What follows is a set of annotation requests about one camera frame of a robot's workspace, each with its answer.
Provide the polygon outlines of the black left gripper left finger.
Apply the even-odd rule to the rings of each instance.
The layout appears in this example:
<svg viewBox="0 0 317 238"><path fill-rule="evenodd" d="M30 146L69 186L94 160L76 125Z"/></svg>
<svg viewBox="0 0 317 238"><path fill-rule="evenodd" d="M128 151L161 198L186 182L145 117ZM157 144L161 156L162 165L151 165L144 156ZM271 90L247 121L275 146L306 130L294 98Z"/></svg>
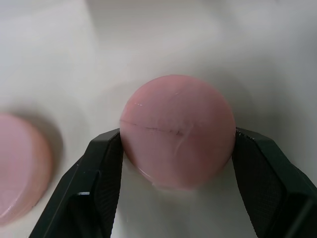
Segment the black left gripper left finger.
<svg viewBox="0 0 317 238"><path fill-rule="evenodd" d="M122 164L119 129L94 138L84 155L60 179L30 237L110 237Z"/></svg>

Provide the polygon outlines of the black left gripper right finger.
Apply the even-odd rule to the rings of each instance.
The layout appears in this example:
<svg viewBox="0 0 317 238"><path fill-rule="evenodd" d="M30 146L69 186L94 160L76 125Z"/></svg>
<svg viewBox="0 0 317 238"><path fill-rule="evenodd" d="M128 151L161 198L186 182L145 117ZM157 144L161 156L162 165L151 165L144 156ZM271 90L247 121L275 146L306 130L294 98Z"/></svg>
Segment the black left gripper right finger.
<svg viewBox="0 0 317 238"><path fill-rule="evenodd" d="M272 139L237 128L232 161L257 237L317 236L317 188Z"/></svg>

